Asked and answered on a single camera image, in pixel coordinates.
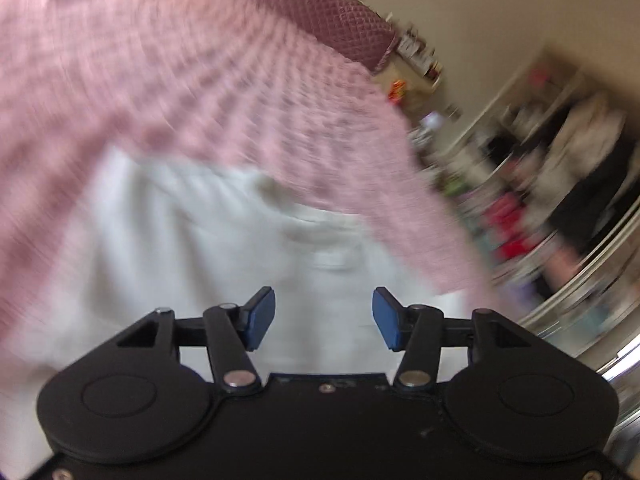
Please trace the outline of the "white printed t-shirt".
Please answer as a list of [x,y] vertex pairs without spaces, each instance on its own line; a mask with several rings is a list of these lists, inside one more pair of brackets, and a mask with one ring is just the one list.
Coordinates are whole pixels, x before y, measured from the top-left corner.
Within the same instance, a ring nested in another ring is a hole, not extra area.
[[348,214],[310,208],[253,168],[108,154],[81,199],[58,265],[14,336],[17,367],[1,388],[1,469],[27,476],[49,456],[35,403],[43,384],[156,308],[196,318],[269,286],[276,316],[254,353],[271,373],[391,373],[371,313],[384,286],[403,304],[467,313]]

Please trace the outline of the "red snack bag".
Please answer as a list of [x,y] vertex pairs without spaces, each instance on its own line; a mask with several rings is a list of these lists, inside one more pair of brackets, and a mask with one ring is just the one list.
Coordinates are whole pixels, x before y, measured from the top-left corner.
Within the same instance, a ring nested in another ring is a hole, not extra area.
[[387,99],[394,105],[400,105],[406,93],[407,83],[403,79],[396,79],[390,85]]

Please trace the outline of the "white open wardrobe shelving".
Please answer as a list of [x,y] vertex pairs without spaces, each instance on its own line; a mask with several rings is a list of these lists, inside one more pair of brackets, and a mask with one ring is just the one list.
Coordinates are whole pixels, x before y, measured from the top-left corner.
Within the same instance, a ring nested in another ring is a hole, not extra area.
[[572,356],[639,303],[639,103],[551,48],[451,144],[454,113],[408,104],[446,197],[514,318]]

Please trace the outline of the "maroon quilted headboard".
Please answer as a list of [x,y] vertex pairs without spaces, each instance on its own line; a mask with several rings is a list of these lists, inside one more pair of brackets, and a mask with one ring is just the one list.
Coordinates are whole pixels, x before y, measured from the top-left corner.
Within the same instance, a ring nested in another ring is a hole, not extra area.
[[371,74],[384,70],[396,28],[359,0],[255,0]]

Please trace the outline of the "pink fluffy bed blanket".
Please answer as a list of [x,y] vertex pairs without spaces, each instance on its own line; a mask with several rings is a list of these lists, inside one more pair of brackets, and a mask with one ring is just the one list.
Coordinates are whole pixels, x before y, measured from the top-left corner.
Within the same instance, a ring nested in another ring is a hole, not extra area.
[[1,328],[37,315],[104,150],[251,162],[358,214],[440,292],[500,306],[359,64],[252,0],[1,0]]

